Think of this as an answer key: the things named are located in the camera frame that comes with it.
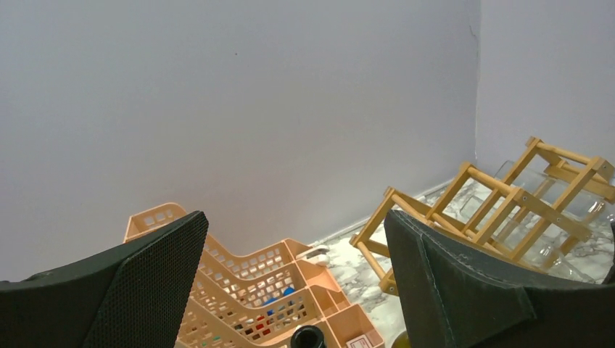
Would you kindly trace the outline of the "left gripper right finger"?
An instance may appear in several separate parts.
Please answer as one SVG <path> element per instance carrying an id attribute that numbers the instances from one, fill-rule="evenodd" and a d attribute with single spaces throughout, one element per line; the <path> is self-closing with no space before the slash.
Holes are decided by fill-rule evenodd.
<path id="1" fill-rule="evenodd" d="M 500 260 L 400 210 L 384 230 L 412 347 L 612 347 L 614 285 Z"/>

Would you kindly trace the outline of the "clear glass bottle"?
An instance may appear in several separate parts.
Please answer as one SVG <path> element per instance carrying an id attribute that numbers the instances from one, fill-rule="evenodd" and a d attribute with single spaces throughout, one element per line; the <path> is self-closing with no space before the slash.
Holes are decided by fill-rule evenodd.
<path id="1" fill-rule="evenodd" d="M 515 179 L 512 186 L 519 186 L 544 203 L 552 205 L 568 185 L 565 181 L 526 169 Z M 468 191 L 462 195 L 463 198 L 455 201 L 460 205 L 458 217 L 463 222 L 469 221 L 490 194 L 486 186 L 474 179 L 464 185 L 464 190 L 466 187 Z M 503 244 L 511 251 L 540 221 L 540 217 L 533 212 L 528 212 L 523 218 L 516 217 L 520 209 L 514 207 L 493 235 L 497 243 Z M 589 228 L 592 232 L 589 239 L 577 242 L 570 252 L 564 254 L 564 242 L 569 235 L 552 224 L 521 261 L 551 276 L 585 283 L 603 283 L 614 264 L 614 234 L 611 228 L 611 223 L 614 223 L 614 204 L 589 191 L 581 190 L 564 208 L 562 214 Z"/>

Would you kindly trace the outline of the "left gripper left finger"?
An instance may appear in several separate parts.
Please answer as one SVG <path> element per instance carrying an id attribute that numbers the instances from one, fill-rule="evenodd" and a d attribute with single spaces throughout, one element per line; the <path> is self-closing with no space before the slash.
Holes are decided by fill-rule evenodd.
<path id="1" fill-rule="evenodd" d="M 1 282 L 3 347 L 173 347 L 209 223 L 191 212 L 86 259 Z"/>

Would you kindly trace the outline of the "dark green wine bottle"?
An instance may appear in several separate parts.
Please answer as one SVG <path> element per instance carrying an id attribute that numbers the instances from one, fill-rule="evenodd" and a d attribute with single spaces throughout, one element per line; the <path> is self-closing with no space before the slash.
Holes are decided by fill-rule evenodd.
<path id="1" fill-rule="evenodd" d="M 327 348 L 323 331 L 313 325 L 300 326 L 290 339 L 291 348 Z"/>

